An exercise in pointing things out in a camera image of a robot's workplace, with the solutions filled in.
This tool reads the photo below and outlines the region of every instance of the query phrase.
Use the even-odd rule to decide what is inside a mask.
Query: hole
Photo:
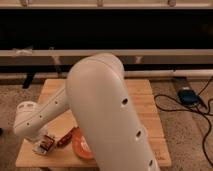
[[[127,103],[128,103],[128,99],[127,98],[122,101],[122,105],[126,105]]]
[[[152,164],[153,164],[153,160],[151,160],[151,161],[149,162],[149,167],[151,167]]]
[[[141,131],[138,131],[138,133],[136,134],[136,137],[139,138],[141,136]]]
[[[24,105],[21,105],[21,106],[19,106],[18,108],[21,109],[21,108],[23,108],[23,107],[24,107]]]

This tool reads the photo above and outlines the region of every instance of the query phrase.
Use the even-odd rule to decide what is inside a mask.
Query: speckled floor
[[[0,127],[4,133],[0,136],[0,171],[38,171],[39,169],[15,168],[15,160],[21,145],[21,139],[12,132],[16,106],[24,100],[37,100],[42,84],[32,84],[29,89],[22,89],[20,81],[0,80]],[[192,80],[191,85],[199,91],[205,80]],[[151,81],[154,94],[165,93],[175,96],[173,84],[169,80]],[[213,97],[213,83],[203,93],[207,100]],[[175,104],[161,99],[159,104],[164,107],[177,108]],[[210,165],[202,152],[202,137],[207,129],[207,123],[200,116],[188,112],[167,113],[159,111],[163,129],[168,143],[172,167],[162,168],[163,171],[206,171]],[[208,151],[213,159],[212,134],[208,139]],[[55,171],[74,171],[73,169],[53,169]]]

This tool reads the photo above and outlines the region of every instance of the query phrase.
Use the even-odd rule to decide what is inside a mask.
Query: small object
[[[64,147],[67,145],[72,138],[73,131],[77,129],[76,127],[73,127],[65,136],[63,136],[58,142],[57,147]]]
[[[35,144],[33,152],[39,155],[46,155],[51,150],[55,143],[53,135],[44,135],[43,139]]]
[[[205,109],[208,109],[208,107],[206,106],[206,104],[205,104],[205,102],[203,101],[203,99],[202,99],[200,96],[197,96],[197,98],[198,98],[198,101],[199,101],[200,105],[201,105],[202,107],[204,107]]]
[[[168,5],[170,7],[175,7],[176,6],[176,0],[168,0]]]
[[[194,106],[199,102],[196,93],[189,87],[183,87],[183,89],[179,90],[178,97],[181,103],[186,106]]]
[[[0,128],[0,135],[3,133],[3,129],[2,128]]]
[[[84,138],[80,128],[76,128],[72,135],[72,148],[83,159],[94,159],[92,152]]]

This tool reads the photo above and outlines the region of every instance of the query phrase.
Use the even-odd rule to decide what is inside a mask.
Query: power adapter
[[[182,87],[182,89],[178,91],[178,97],[181,103],[185,106],[193,106],[199,103],[198,96],[194,90],[189,87]]]

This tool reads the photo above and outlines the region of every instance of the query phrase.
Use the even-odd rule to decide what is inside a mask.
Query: cable
[[[209,86],[209,84],[212,82],[212,80],[213,80],[213,76],[208,80],[207,84],[201,89],[201,91],[197,94],[197,96],[200,96],[206,90],[206,88]],[[159,106],[157,104],[157,99],[159,97],[166,97],[166,98],[172,100],[173,102],[177,103],[178,105],[180,105],[183,108],[178,108],[178,109],[165,109],[165,108],[162,108],[161,106]],[[211,102],[213,101],[213,98],[208,100],[208,106],[207,106],[207,111],[206,112],[203,112],[203,111],[201,111],[199,109],[199,107],[198,107],[199,104],[197,104],[195,106],[185,106],[185,105],[181,104],[175,98],[170,97],[170,96],[168,96],[166,94],[158,94],[158,95],[154,96],[154,99],[155,99],[157,108],[162,110],[162,111],[165,111],[165,112],[188,111],[188,112],[195,113],[195,114],[198,114],[198,115],[202,116],[208,122],[208,130],[204,134],[204,137],[203,137],[203,140],[202,140],[202,150],[203,150],[205,158],[207,159],[207,161],[209,162],[209,164],[213,168],[213,162],[210,160],[210,158],[208,156],[208,153],[207,153],[207,150],[206,150],[206,141],[207,141],[207,138],[208,138],[208,136],[210,135],[210,133],[212,131],[212,123],[209,120],[208,116],[213,116],[213,114],[210,113],[211,112]]]
[[[201,91],[197,94],[198,96],[200,96],[203,91],[209,86],[209,84],[212,82],[213,80],[213,76],[209,79],[209,81],[207,82],[207,84],[201,89]]]

